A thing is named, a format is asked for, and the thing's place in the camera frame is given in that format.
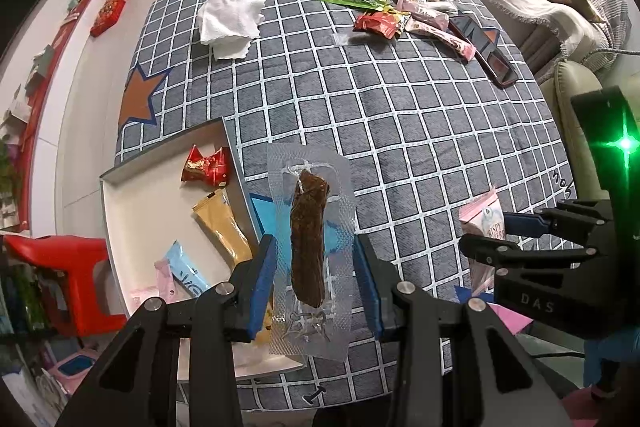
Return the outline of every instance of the gray checkered tablecloth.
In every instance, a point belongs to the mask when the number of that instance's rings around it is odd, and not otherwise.
[[[503,210],[530,212],[574,195],[551,113],[505,33],[500,48],[521,73],[507,90],[494,87],[475,59],[462,65],[440,42],[409,34],[382,51],[334,47],[332,33],[351,30],[354,10],[319,0],[267,0],[248,56],[215,61],[198,42],[195,15],[204,1],[151,7],[131,67],[173,69],[152,97],[158,124],[126,124],[116,163],[222,116],[235,124],[230,142],[249,190],[269,195],[268,142],[333,149],[352,166],[357,231],[369,233],[403,279],[452,300],[454,286],[469,283],[456,241],[462,204],[490,184]],[[479,0],[458,5],[481,26],[499,27]],[[563,247],[550,236],[521,244]],[[239,382],[243,409],[322,407],[391,390],[397,347],[373,340],[356,284],[354,291],[348,359],[311,358],[297,372]],[[447,341],[440,355],[443,370],[450,367]],[[323,392],[309,399],[317,389]],[[188,401],[188,392],[183,384],[178,399]]]

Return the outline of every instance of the beef jerky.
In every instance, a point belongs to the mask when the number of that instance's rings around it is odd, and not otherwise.
[[[301,302],[324,301],[324,206],[329,185],[306,169],[300,172],[291,204],[291,285]]]

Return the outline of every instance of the orange star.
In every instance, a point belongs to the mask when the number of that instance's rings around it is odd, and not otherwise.
[[[124,124],[130,121],[157,125],[156,114],[151,103],[151,97],[162,81],[171,71],[171,68],[156,73],[153,76],[145,76],[140,64],[131,71],[127,86],[122,95],[120,105],[120,118],[118,119],[118,133]]]

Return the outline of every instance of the white towel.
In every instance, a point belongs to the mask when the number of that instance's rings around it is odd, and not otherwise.
[[[207,0],[198,10],[201,44],[213,48],[216,60],[245,58],[260,36],[260,13],[266,0]]]

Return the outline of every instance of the red candy wrapper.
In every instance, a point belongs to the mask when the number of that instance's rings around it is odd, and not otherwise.
[[[213,188],[225,187],[231,169],[229,147],[221,147],[211,156],[202,156],[194,145],[182,168],[180,181],[202,180]]]
[[[369,30],[392,39],[395,34],[401,34],[404,31],[404,25],[409,19],[408,12],[399,12],[392,8],[385,9],[382,12],[374,12],[371,14],[360,15],[355,24],[354,30]]]

